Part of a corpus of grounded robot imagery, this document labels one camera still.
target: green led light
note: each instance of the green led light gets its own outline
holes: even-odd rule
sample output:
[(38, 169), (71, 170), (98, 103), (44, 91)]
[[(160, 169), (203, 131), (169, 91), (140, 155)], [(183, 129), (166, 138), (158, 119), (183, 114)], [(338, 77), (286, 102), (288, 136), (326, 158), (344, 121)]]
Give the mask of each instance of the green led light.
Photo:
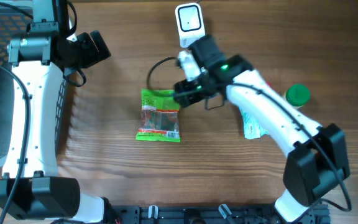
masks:
[(222, 67), (221, 67), (222, 70), (227, 70), (227, 68), (229, 68), (228, 65), (222, 65)]

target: black wire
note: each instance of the black wire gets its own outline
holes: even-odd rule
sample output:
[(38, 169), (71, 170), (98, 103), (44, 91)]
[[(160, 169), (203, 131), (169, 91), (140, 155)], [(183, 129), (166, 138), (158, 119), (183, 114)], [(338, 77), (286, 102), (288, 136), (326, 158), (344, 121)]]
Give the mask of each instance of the black wire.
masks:
[(11, 8), (11, 9), (17, 11), (17, 12), (23, 13), (25, 16), (29, 17), (30, 19), (33, 19), (33, 17), (32, 17), (31, 14), (29, 14), (29, 13), (26, 12), (25, 10), (20, 9), (20, 8), (18, 8), (18, 7), (16, 7), (16, 6), (12, 6), (12, 5), (10, 5), (10, 4), (6, 4), (6, 3), (3, 3), (3, 2), (0, 2), (0, 6), (9, 7), (9, 8)]
[(70, 79), (70, 75), (72, 75), (72, 74), (70, 74), (70, 75), (63, 75), (63, 78), (67, 81), (68, 84), (71, 84), (71, 85), (73, 85), (73, 86), (75, 86), (75, 87), (81, 87), (81, 86), (85, 85), (85, 83), (86, 83), (86, 76), (85, 76), (85, 74), (82, 72), (81, 69), (77, 70), (77, 72), (78, 72), (78, 74), (81, 75), (82, 84), (78, 84), (77, 82), (72, 81), (72, 80)]
[(16, 193), (17, 185), (19, 184), (19, 179), (22, 176), (23, 168), (24, 168), (24, 162), (25, 162), (25, 150), (27, 149), (27, 138), (29, 136), (29, 130), (30, 130), (30, 98), (29, 98), (29, 92), (27, 91), (27, 88), (22, 83), (19, 77), (17, 77), (15, 74), (13, 74), (8, 69), (4, 68), (0, 65), (0, 69), (4, 70), (8, 75), (10, 75), (20, 86), (22, 89), (23, 95), (24, 95), (24, 104), (25, 104), (25, 118), (24, 118), (24, 131), (23, 131), (23, 141), (22, 141), (22, 149), (20, 151), (20, 158), (19, 158), (19, 168), (17, 170), (16, 178), (12, 186), (12, 190), (6, 200), (6, 204), (4, 209), (2, 210), (1, 216), (0, 216), (0, 224), (4, 222), (5, 216), (7, 211), (9, 210), (9, 207), (11, 206), (12, 199)]
[(147, 85), (147, 89), (149, 89), (155, 96), (159, 96), (159, 97), (171, 97), (173, 96), (172, 94), (163, 94), (163, 93), (160, 93), (159, 91), (156, 91), (152, 88), (152, 85), (150, 83), (150, 79), (152, 77), (152, 74), (153, 74), (153, 71), (155, 68), (157, 68), (159, 65), (161, 65), (162, 63), (166, 62), (166, 61), (169, 61), (169, 60), (176, 60), (177, 58), (175, 57), (167, 57), (166, 59), (163, 59), (159, 62), (157, 62), (149, 71), (149, 74), (147, 74), (147, 79), (146, 79), (146, 85)]
[(325, 198), (321, 198), (321, 199), (320, 199), (320, 202), (326, 202), (327, 204), (330, 204), (330, 205), (336, 207), (337, 209), (339, 209), (339, 210), (342, 211), (342, 212), (350, 212), (350, 211), (352, 210), (352, 207), (351, 207), (351, 206), (350, 206), (350, 209), (349, 209), (349, 208), (344, 208), (344, 207), (338, 205), (337, 203), (335, 203), (335, 202), (333, 202), (333, 201), (331, 201), (331, 200), (325, 199)]
[(74, 5), (73, 3), (67, 1), (68, 6), (71, 8), (71, 10), (74, 13), (74, 25), (73, 27), (68, 31), (68, 35), (67, 37), (73, 35), (75, 33), (75, 31), (77, 30), (77, 12), (75, 11)]

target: black bracket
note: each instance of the black bracket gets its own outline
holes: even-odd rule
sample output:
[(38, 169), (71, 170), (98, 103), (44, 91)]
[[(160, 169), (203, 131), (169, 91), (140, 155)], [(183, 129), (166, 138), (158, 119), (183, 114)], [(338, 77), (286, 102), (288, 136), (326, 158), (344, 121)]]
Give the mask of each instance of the black bracket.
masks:
[[(205, 72), (192, 82), (183, 80), (175, 84), (175, 93), (193, 92), (190, 95), (174, 97), (174, 100), (183, 108), (201, 100), (207, 100), (217, 93), (220, 93), (225, 100), (227, 98), (226, 87), (233, 83), (233, 78), (244, 71), (254, 69), (240, 55), (226, 59), (211, 35), (196, 40), (188, 49), (194, 56), (199, 68), (204, 68)], [(208, 108), (207, 105), (205, 106), (206, 110), (215, 108), (217, 107)]]
[[(113, 207), (122, 224), (285, 224), (275, 211), (274, 204), (229, 207), (231, 221), (222, 216), (218, 207), (159, 207), (158, 217), (149, 218), (151, 207)], [(330, 224), (327, 205), (317, 204), (306, 212), (298, 223)]]
[[(313, 137), (323, 148), (338, 170), (338, 175), (346, 179), (350, 175), (347, 160), (345, 134), (335, 124), (319, 128)], [(318, 199), (338, 185), (334, 172), (326, 160), (309, 140), (303, 144), (295, 143), (295, 149), (289, 153), (285, 165), (283, 181), (293, 197), (304, 206), (311, 206)]]
[[(0, 207), (4, 208), (15, 179), (0, 180)], [(64, 177), (21, 178), (8, 214), (16, 220), (73, 217), (80, 206), (80, 185)]]
[[(25, 158), (24, 159), (24, 164), (28, 164), (29, 163), (29, 159), (28, 158)], [(16, 160), (16, 164), (20, 164), (20, 159), (17, 159)]]
[(216, 108), (223, 107), (223, 106), (224, 106), (224, 102), (226, 101), (224, 98), (222, 98), (222, 104), (221, 104), (220, 106), (213, 106), (213, 107), (209, 108), (209, 107), (208, 107), (208, 100), (211, 99), (211, 98), (212, 98), (212, 97), (207, 97), (207, 98), (205, 98), (205, 106), (204, 106), (205, 110), (210, 111), (210, 110), (213, 110), (213, 109), (216, 109)]
[[(82, 33), (78, 35), (77, 42), (80, 45), (80, 57), (77, 59), (78, 64), (76, 70), (89, 68), (111, 56), (111, 53), (98, 30), (93, 31), (90, 34)], [(64, 49), (59, 50), (59, 53), (62, 54), (62, 56), (65, 56)], [(69, 57), (77, 56), (78, 55), (75, 54), (69, 55)]]

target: wooden table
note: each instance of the wooden table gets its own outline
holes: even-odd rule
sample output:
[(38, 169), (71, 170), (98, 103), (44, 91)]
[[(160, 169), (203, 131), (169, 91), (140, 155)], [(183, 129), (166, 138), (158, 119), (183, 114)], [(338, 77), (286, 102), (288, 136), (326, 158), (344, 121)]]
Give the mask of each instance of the wooden table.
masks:
[[(102, 33), (112, 56), (70, 88), (61, 133), (60, 175), (113, 205), (243, 205), (281, 196), (285, 158), (268, 136), (246, 140), (238, 109), (180, 111), (181, 143), (139, 142), (140, 89), (149, 68), (180, 51), (178, 2), (78, 3), (78, 34)], [(347, 134), (353, 211), (333, 223), (358, 223), (358, 1), (203, 1), (207, 33), (227, 56), (242, 54), (279, 93), (304, 83), (301, 111)], [(154, 85), (184, 79), (173, 62)], [(328, 198), (344, 205), (336, 188)], [(6, 223), (16, 223), (8, 217)]]

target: green bottle cap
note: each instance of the green bottle cap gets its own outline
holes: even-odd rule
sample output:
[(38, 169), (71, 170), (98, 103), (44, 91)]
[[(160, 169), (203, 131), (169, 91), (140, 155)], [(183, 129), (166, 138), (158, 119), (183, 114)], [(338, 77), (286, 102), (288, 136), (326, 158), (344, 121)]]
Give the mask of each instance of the green bottle cap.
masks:
[(303, 106), (310, 100), (310, 91), (302, 84), (295, 84), (287, 90), (285, 98), (292, 106)]

